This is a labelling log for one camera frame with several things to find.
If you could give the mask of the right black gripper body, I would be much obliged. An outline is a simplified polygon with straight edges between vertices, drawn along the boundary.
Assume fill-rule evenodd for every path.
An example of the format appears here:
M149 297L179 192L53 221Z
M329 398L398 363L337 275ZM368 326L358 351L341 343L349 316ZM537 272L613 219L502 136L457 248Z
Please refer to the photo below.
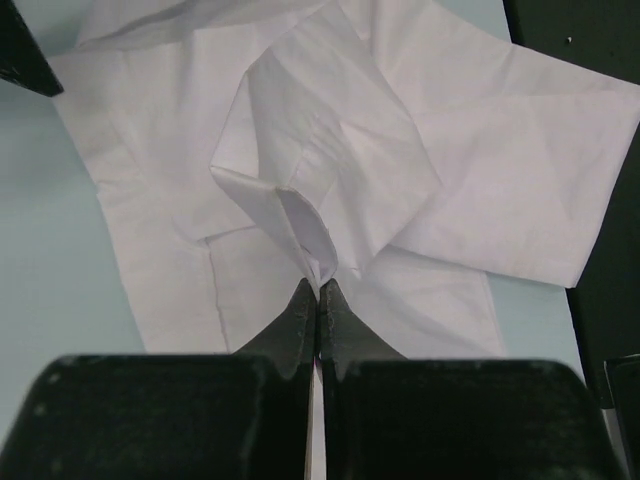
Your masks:
M1 79L53 98L64 89L14 2L1 0Z

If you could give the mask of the white long sleeve shirt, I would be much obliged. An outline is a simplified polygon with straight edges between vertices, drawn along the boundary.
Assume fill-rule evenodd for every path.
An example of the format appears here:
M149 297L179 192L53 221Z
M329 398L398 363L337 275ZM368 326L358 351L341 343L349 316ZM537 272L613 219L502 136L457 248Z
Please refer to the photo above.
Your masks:
M51 64L154 352L235 350L307 279L408 356L501 355L487 274L576 285L639 123L434 1L98 1Z

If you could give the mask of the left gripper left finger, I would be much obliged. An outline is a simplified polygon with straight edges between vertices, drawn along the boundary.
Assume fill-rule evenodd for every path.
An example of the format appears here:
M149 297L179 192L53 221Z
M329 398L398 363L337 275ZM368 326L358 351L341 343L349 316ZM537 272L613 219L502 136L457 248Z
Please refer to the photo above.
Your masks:
M77 355L32 384L5 479L307 479L316 298L232 354Z

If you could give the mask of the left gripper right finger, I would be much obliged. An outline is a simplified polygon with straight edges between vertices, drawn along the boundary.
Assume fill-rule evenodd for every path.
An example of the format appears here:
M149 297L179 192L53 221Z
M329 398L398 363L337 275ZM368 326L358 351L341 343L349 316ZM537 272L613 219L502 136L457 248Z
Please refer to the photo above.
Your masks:
M621 479L603 415L548 360L407 359L339 285L318 307L330 479Z

